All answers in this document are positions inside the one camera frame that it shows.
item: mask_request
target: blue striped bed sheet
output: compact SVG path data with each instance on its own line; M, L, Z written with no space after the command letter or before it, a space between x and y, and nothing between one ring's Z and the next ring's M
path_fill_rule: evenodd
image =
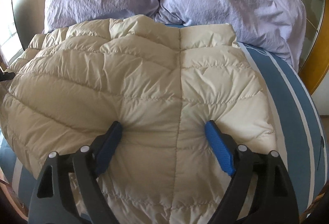
M239 43L251 67L264 79L280 155L296 192L300 213L328 178L328 145L314 103L297 73L263 49ZM13 189L29 206L36 183L0 134L0 167Z

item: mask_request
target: blue gripper pad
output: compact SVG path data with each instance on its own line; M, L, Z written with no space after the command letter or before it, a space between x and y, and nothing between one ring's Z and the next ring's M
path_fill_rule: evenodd
M103 174L108 169L109 163L114 155L114 152L116 151L117 146L119 145L121 137L122 126L118 122L96 156L95 173L97 176Z
M213 149L213 153L215 154L220 167L229 176L233 176L236 169L233 163L233 151L229 150L228 146L224 142L224 136L226 134L220 132L214 121L208 121L206 123L205 133L208 139L208 143Z

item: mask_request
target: down jacket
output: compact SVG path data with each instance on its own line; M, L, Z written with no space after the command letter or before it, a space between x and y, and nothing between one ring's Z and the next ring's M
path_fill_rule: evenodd
M276 149L266 92L229 24L83 22L36 35L10 69L1 128L35 177L49 152L75 152L121 122L98 180L121 224L208 222L230 181L205 138L208 120L253 151Z

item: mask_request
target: black object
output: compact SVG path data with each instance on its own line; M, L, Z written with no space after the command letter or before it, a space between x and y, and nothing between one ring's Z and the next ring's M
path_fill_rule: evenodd
M206 137L230 185L208 224L297 224L295 193L287 170L276 151L268 155L251 152L223 134L213 121L205 126ZM76 153L51 152L33 191L29 224L119 224L96 182L104 173L120 142L121 124L115 121L105 135ZM91 222L81 218L75 207L68 173L74 172ZM249 215L236 220L245 201L253 173L258 174Z
M15 73L13 72L0 72L0 82L1 81L6 81L6 80L11 80L15 77Z

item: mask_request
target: bed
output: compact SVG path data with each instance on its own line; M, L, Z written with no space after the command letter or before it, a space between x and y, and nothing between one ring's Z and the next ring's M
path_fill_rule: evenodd
M274 54L252 45L239 45L251 67L261 75L266 84L264 89L267 89L275 122L278 150L292 179L299 211L302 213L328 178L328 145L319 114L308 92L311 85L303 78L305 86L295 70ZM314 51L309 52L312 58ZM303 69L307 67L307 62L306 59L301 66L301 75L305 73ZM0 142L0 167L7 180L12 183L14 191L28 206L35 184L34 177L24 168L3 137L0 137Z

